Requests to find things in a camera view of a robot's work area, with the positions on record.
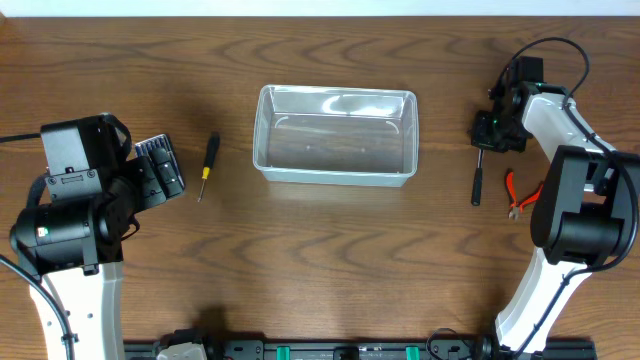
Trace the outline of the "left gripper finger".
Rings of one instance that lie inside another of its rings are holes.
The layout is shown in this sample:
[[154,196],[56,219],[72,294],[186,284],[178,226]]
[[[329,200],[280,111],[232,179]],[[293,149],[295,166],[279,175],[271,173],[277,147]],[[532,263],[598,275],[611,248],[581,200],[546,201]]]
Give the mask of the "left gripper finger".
[[184,193],[184,184],[173,156],[164,148],[155,148],[151,151],[151,159],[154,161],[161,181],[165,185],[166,195],[182,195]]
[[147,156],[136,158],[137,180],[142,206],[159,206],[166,201],[160,178],[151,159]]

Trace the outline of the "black yellow screwdriver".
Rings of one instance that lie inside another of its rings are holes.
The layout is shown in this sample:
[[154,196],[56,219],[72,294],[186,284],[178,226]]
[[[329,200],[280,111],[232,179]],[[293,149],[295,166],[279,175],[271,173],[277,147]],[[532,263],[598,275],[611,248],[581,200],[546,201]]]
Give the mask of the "black yellow screwdriver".
[[220,135],[218,132],[212,132],[206,146],[206,152],[205,152],[205,157],[203,161],[202,176],[201,176],[202,184],[201,184],[201,188],[197,198],[198,202],[201,202],[203,199],[206,182],[213,168],[219,147],[220,147]]

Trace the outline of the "black handled hammer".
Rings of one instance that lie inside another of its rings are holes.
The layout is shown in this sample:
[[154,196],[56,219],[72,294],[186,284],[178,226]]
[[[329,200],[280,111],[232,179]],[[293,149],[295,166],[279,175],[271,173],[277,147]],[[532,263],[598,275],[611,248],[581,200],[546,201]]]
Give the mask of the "black handled hammer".
[[481,203],[482,184],[483,184],[483,158],[484,158],[484,150],[480,149],[478,154],[477,166],[474,173],[471,200],[470,200],[473,206],[479,206]]

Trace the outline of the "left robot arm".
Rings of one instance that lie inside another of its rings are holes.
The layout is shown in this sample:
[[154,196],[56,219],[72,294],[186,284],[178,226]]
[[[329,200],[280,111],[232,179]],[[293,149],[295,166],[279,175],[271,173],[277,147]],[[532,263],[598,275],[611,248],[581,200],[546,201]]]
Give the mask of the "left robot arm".
[[38,182],[51,201],[32,195],[10,232],[47,356],[122,359],[122,243],[139,230],[137,213],[183,193],[175,160],[164,148],[124,160],[111,148],[55,148],[47,157]]

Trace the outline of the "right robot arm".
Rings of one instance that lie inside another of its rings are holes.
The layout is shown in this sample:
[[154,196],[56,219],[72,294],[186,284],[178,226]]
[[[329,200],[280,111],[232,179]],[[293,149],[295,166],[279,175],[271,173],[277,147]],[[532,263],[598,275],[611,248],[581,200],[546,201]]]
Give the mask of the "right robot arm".
[[639,158],[602,140],[579,114],[570,92],[539,80],[518,80],[489,93],[472,144],[521,152],[537,140],[550,168],[535,196],[534,252],[512,299],[496,316],[496,355],[533,359],[577,288],[617,266],[639,229]]

